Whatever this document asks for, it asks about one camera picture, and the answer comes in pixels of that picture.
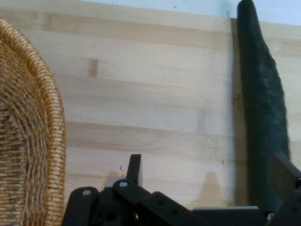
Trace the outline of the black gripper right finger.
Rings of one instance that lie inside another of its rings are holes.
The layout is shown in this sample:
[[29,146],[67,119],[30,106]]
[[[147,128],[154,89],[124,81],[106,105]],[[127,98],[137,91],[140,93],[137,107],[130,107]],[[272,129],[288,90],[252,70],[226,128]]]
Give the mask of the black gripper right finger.
[[267,225],[299,226],[301,224],[301,171],[283,154],[271,157],[271,182],[283,200]]

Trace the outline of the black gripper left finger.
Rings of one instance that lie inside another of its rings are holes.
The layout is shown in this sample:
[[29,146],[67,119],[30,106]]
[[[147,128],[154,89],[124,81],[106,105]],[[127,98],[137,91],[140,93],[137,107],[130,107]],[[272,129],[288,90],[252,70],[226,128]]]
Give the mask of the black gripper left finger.
[[141,187],[140,154],[130,156],[127,174],[102,191],[75,189],[68,200],[63,226],[205,226],[207,222],[160,192]]

